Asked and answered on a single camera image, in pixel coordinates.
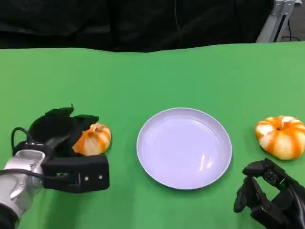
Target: robotic arm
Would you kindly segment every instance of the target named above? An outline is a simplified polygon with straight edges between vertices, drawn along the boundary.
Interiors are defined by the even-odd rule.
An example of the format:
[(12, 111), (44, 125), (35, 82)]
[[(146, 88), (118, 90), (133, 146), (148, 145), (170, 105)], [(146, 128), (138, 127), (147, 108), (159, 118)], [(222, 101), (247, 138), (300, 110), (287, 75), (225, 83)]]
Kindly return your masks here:
[[(0, 170), (0, 228), (15, 229), (41, 188), (70, 193), (107, 189), (109, 165), (105, 155), (82, 156), (72, 146), (82, 131), (98, 121), (92, 115), (70, 117), (73, 107), (54, 109), (28, 131), (12, 132), (13, 157)], [(21, 130), (27, 140), (14, 145)]]
[[(305, 229), (305, 188), (269, 159), (252, 162), (243, 169), (247, 177), (237, 191), (234, 212), (246, 206), (251, 216), (267, 229)], [(269, 201), (254, 177), (263, 177), (280, 193)]]

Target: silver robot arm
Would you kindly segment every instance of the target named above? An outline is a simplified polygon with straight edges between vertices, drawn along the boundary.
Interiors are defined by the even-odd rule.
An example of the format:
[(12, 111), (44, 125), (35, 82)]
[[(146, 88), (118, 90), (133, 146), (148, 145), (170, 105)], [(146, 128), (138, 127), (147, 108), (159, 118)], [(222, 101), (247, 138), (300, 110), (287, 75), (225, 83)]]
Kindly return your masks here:
[(29, 210), (34, 196), (42, 188), (42, 180), (21, 173), (16, 169), (42, 174), (41, 164), (45, 154), (37, 150), (20, 150), (12, 157), (0, 174), (0, 228), (14, 229), (22, 215)]

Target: black cable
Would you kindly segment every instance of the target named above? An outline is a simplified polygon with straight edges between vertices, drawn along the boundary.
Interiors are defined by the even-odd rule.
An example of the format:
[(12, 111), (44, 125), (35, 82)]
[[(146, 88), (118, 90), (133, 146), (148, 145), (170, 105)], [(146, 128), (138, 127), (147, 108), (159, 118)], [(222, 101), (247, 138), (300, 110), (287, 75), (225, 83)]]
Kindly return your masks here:
[(181, 34), (180, 25), (179, 25), (178, 17), (177, 17), (177, 0), (174, 0), (174, 15), (175, 15), (177, 32), (179, 34), (179, 46), (178, 47), (180, 48), (182, 45), (182, 34)]
[(291, 27), (290, 27), (290, 20), (289, 19), (288, 19), (288, 30), (289, 30), (289, 41), (292, 41)]
[(289, 31), (289, 36), (283, 36), (282, 38), (289, 38), (289, 41), (291, 41), (292, 42), (292, 39), (296, 39), (297, 41), (301, 41), (301, 39), (300, 38), (298, 38), (298, 37), (295, 37), (295, 36), (293, 36), (292, 35), (292, 32), (291, 32), (291, 26), (290, 26), (290, 19), (288, 19), (288, 31)]
[(17, 130), (20, 130), (23, 133), (25, 133), (26, 136), (28, 137), (28, 139), (31, 142), (34, 142), (34, 139), (32, 138), (32, 136), (29, 134), (29, 132), (26, 129), (24, 129), (22, 127), (16, 127), (16, 128), (13, 129), (13, 131), (11, 132), (11, 136), (10, 136), (10, 144), (11, 144), (12, 150), (14, 150), (14, 148), (15, 148), (14, 138), (15, 138), (15, 133), (16, 133)]
[(295, 37), (295, 36), (291, 36), (291, 38), (293, 38), (293, 39), (297, 40), (298, 42), (300, 42), (300, 41), (301, 41), (301, 39), (300, 39), (300, 38)]
[(39, 173), (34, 173), (34, 172), (26, 170), (26, 169), (18, 169), (18, 168), (0, 170), (0, 176), (7, 175), (7, 174), (14, 174), (14, 173), (25, 174), (25, 175), (28, 175), (31, 177), (36, 177), (36, 178), (43, 179), (43, 180), (46, 180), (46, 179), (48, 179), (48, 180), (66, 180), (67, 177), (70, 176), (69, 174), (67, 174), (67, 175), (62, 175), (62, 176), (48, 177), (48, 176), (44, 176)]

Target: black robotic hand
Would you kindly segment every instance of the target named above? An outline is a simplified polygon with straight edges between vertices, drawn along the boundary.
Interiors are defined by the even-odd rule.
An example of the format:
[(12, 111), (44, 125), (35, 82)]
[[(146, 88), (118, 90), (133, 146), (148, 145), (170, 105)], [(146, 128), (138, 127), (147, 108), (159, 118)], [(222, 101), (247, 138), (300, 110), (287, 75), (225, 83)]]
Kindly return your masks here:
[(27, 140), (16, 146), (14, 146), (13, 131), (13, 156), (24, 149), (37, 150), (45, 154), (41, 164), (44, 188), (70, 193), (107, 189), (110, 182), (106, 155), (83, 156), (72, 149), (82, 132), (96, 123), (99, 117), (93, 115), (71, 117), (73, 111), (73, 107), (48, 111), (30, 126)]
[[(237, 191), (234, 212), (246, 206), (251, 216), (267, 229), (305, 229), (305, 188), (269, 159), (256, 161), (243, 169), (247, 176)], [(263, 177), (280, 193), (269, 201), (254, 177)]]

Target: pumpkin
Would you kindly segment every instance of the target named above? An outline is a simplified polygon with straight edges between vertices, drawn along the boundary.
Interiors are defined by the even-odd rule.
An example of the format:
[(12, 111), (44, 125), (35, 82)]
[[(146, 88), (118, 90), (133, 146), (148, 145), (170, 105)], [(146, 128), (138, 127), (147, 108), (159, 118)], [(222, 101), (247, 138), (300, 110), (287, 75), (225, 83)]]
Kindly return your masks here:
[(103, 124), (92, 124), (89, 130), (82, 132), (80, 139), (73, 146), (77, 153), (90, 156), (98, 155), (109, 147), (111, 141), (111, 132)]
[(290, 116), (270, 117), (255, 127), (260, 146), (281, 160), (295, 159), (304, 152), (305, 125)]

